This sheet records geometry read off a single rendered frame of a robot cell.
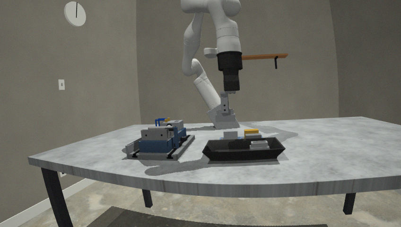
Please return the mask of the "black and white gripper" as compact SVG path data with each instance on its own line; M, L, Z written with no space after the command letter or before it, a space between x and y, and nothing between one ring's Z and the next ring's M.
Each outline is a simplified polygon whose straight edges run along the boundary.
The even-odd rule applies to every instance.
M217 48L205 48L204 56L208 59L218 57L218 70L224 75L224 91L220 91L221 113L229 113L228 94L240 90L238 72L243 69L239 38L233 35L219 37Z

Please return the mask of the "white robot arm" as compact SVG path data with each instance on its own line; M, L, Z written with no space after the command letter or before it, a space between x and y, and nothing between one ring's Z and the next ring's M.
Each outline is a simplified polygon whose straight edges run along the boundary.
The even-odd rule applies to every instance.
M233 35L239 37L237 23L228 17L236 16L241 4L239 0L181 0L184 13L195 13L184 32L182 70L185 76L197 74L194 85L211 110L221 104L220 97L207 78L197 59L193 59L201 43L201 27L204 13L210 13L216 28L217 39Z

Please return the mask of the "yellow rectangular block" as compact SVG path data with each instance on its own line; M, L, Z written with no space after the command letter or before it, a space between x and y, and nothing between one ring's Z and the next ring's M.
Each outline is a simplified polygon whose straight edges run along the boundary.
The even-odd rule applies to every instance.
M244 130L244 134L251 134L251 133L259 133L258 129L246 129Z

